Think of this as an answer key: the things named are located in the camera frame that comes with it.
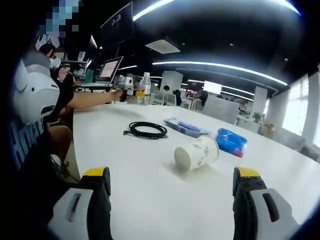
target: hand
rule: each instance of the hand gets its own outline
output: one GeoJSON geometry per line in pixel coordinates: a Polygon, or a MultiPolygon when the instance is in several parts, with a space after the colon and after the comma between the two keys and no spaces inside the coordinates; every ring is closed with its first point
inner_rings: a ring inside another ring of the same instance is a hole
{"type": "Polygon", "coordinates": [[[118,89],[114,91],[112,94],[114,101],[120,101],[120,97],[122,96],[122,94],[124,94],[124,91],[122,89],[118,89]]]}

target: coiled black cable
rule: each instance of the coiled black cable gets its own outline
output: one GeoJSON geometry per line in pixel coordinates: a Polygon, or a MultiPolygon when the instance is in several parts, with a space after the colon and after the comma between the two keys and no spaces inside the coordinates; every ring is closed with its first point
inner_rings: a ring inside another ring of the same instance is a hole
{"type": "Polygon", "coordinates": [[[167,138],[167,129],[159,124],[155,124],[147,121],[135,121],[129,124],[129,131],[123,131],[123,135],[131,134],[135,137],[147,138],[147,139],[164,139],[167,138]],[[152,133],[137,130],[138,127],[150,127],[160,131],[160,133],[152,133]]]}

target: water bottle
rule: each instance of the water bottle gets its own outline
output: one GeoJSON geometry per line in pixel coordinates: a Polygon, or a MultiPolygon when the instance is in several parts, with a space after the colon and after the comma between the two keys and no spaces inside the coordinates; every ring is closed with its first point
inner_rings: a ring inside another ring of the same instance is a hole
{"type": "Polygon", "coordinates": [[[143,74],[143,79],[139,83],[139,90],[144,93],[144,96],[138,96],[137,104],[140,106],[148,105],[151,91],[151,81],[149,72],[145,72],[143,74]]]}

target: plastic bag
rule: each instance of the plastic bag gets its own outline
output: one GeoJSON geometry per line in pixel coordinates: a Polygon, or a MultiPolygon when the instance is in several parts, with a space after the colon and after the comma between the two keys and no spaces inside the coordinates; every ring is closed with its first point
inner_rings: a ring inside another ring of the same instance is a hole
{"type": "Polygon", "coordinates": [[[219,149],[227,153],[242,157],[247,145],[247,139],[228,129],[220,128],[215,138],[219,149]]]}

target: paper cup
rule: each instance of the paper cup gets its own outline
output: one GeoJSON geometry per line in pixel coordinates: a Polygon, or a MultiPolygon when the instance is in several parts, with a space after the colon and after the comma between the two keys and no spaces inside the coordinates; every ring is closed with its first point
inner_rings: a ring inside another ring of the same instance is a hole
{"type": "Polygon", "coordinates": [[[174,150],[174,161],[181,171],[189,171],[214,162],[219,156],[219,146],[209,135],[201,135],[195,141],[174,150]]]}

